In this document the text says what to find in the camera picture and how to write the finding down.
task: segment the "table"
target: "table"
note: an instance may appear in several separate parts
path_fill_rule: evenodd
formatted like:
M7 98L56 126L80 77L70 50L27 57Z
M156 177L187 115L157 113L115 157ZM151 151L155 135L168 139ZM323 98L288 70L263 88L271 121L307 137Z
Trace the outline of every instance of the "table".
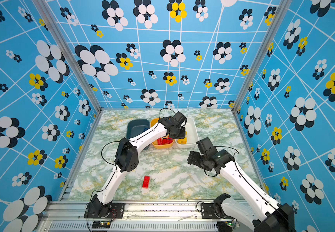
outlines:
M235 156L236 161L259 184L230 109L179 111L195 120L200 139L209 137L215 146L236 148L239 151L239 155ZM172 116L170 110L161 111L161 117L169 115ZM159 109L104 110L68 200L89 201L92 191L100 190L104 185L113 166L102 160L101 149L108 142L126 137L128 122L141 118L151 121L158 116ZM111 163L115 159L117 146L117 142L112 143L103 152L105 159ZM114 200L214 199L222 193L243 199L220 175L209 177L204 174L203 169L187 164L189 152L192 150L199 151L197 147L182 149L176 144L166 149L155 149L150 145L148 150L139 154L138 166L122 181ZM142 188L144 176L150 176L148 189Z

